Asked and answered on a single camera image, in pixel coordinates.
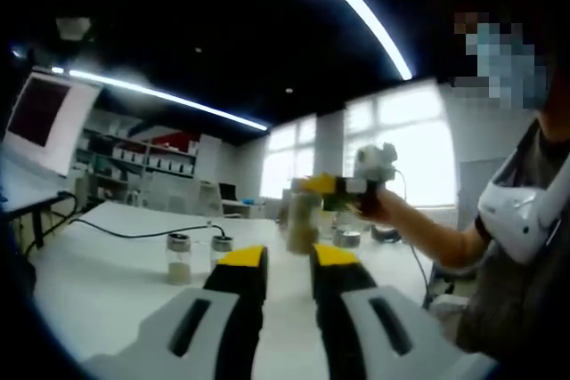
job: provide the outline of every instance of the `person's arm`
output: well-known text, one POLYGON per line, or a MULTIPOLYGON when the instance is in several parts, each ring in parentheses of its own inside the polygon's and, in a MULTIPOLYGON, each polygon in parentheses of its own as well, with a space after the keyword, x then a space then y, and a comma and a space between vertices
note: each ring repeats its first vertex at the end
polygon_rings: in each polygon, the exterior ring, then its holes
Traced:
POLYGON ((372 220, 395 227, 411 244, 445 267, 460 268, 481 259, 490 239, 472 225, 465 231, 442 226, 389 190, 378 194, 380 212, 372 220))

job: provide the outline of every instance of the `glass jar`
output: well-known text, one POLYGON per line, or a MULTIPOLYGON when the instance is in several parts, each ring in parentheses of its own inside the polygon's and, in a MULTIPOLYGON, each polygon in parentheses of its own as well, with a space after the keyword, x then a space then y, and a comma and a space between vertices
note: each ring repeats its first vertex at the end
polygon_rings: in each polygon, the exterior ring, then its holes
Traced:
POLYGON ((319 213, 319 239, 332 240, 337 231, 338 213, 323 211, 319 213))
POLYGON ((287 250, 293 254, 309 254, 319 241, 319 214, 322 198, 312 191, 295 191, 289 204, 287 250))
POLYGON ((233 250, 233 239, 228 236, 215 235, 210 248, 210 267, 213 270, 217 262, 233 250))
POLYGON ((340 212, 337 216, 337 225, 333 234, 332 244, 335 247, 344 248, 357 254, 362 235, 369 228, 368 222, 356 217, 351 212, 340 212))
POLYGON ((168 283, 187 285, 191 282, 190 237, 182 233, 171 233, 167 237, 168 283))

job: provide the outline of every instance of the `person's hand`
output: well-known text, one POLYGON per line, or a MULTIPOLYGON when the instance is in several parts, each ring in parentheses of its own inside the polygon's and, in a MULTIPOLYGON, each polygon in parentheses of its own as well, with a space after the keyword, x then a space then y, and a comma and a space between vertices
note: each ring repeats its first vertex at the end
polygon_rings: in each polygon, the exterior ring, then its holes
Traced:
POLYGON ((377 222, 385 224, 390 227, 396 227, 400 213, 405 209, 406 202, 396 195, 393 191, 381 189, 377 192, 376 197, 378 204, 375 209, 362 209, 362 206, 357 203, 349 207, 349 209, 356 215, 359 215, 365 220, 370 222, 377 222))

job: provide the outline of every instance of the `black cable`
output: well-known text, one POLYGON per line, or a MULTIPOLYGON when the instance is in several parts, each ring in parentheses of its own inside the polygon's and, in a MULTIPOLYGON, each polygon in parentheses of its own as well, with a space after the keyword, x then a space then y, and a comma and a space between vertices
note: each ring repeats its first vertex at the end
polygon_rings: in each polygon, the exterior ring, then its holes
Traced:
POLYGON ((222 233, 222 236, 225 236, 225 232, 224 229, 222 229, 220 226, 216 226, 215 224, 205 224, 203 226, 191 226, 191 227, 183 227, 181 229, 174 229, 174 230, 166 230, 166 231, 160 231, 157 233, 148 233, 148 234, 144 234, 144 235, 123 235, 122 233, 116 233, 115 231, 111 231, 111 230, 107 230, 104 229, 101 226, 98 226, 96 224, 93 224, 92 222, 86 222, 85 220, 81 220, 80 218, 77 218, 75 220, 73 220, 72 222, 70 222, 69 224, 72 224, 74 222, 81 222, 83 224, 87 224, 88 226, 91 226, 97 230, 103 231, 105 233, 110 234, 111 236, 116 236, 117 238, 125 238, 125 239, 138 239, 138 238, 156 238, 157 236, 162 236, 162 235, 168 235, 170 233, 177 233, 179 231, 185 231, 185 230, 198 230, 198 229, 209 229, 210 227, 214 228, 214 229, 218 229, 220 230, 220 233, 222 233))
MULTIPOLYGON (((400 174, 400 176, 402 177, 402 182, 403 182, 403 200, 407 201, 408 199, 408 188, 406 186, 406 179, 403 178, 403 174, 402 172, 400 172, 400 170, 396 169, 395 170, 397 173, 400 174)), ((413 258, 416 259, 416 263, 418 264, 419 267, 419 271, 421 271, 421 276, 424 279, 424 285, 426 286, 426 298, 424 300, 424 303, 422 304, 422 307, 424 307, 424 309, 427 308, 427 305, 430 303, 431 301, 431 295, 429 294, 429 283, 428 283, 428 276, 426 275, 426 272, 424 271, 423 266, 421 265, 421 263, 419 262, 419 258, 418 258, 418 254, 416 253, 416 248, 409 242, 405 242, 407 245, 410 246, 411 248, 411 253, 413 254, 413 258)))
MULTIPOLYGON (((71 218, 73 215, 75 215, 77 213, 77 205, 78 205, 78 201, 77 198, 74 194, 69 193, 69 196, 71 198, 73 198, 73 209, 71 210, 71 212, 66 215, 65 217, 63 217, 61 219, 60 222, 58 222, 57 224, 55 224, 54 226, 50 227, 47 231, 45 231, 44 233, 42 233, 42 237, 45 238, 47 235, 49 235, 50 233, 52 233, 54 230, 56 230, 58 227, 60 227, 62 224, 64 224, 69 218, 71 218)), ((28 245, 28 247, 26 248, 26 251, 24 251, 24 256, 26 258, 28 258, 29 253, 31 252, 32 248, 35 247, 37 245, 36 243, 36 237, 34 237, 34 240, 32 241, 31 244, 28 245)))

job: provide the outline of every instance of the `desk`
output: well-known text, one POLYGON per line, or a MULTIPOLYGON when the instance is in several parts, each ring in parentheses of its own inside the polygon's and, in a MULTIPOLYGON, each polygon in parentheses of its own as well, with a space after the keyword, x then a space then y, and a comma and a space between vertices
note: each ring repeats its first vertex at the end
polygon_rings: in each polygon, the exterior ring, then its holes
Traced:
MULTIPOLYGON (((204 224, 206 217, 163 213, 111 202, 83 219, 128 234, 204 224)), ((315 323, 308 258, 285 251, 274 222, 216 218, 235 247, 262 244, 269 250, 264 327, 253 378, 329 378, 321 332, 315 323)), ((189 232, 193 287, 209 274, 214 231, 189 232)), ((165 282, 164 238, 118 239, 81 223, 66 227, 53 243, 31 257, 37 269, 35 298, 47 324, 76 360, 115 354, 136 338, 139 323, 184 287, 165 282)), ((398 288, 418 305, 425 294, 409 247, 365 239, 362 262, 379 285, 398 288)), ((431 262, 419 255, 427 275, 431 262)))
POLYGON ((265 218, 263 205, 244 204, 239 200, 222 199, 224 214, 240 214, 242 218, 265 218))
POLYGON ((10 222, 26 214, 32 214, 32 228, 37 248, 44 246, 41 212, 50 206, 70 198, 65 179, 39 167, 26 164, 23 159, 0 157, 2 179, 3 219, 10 222))

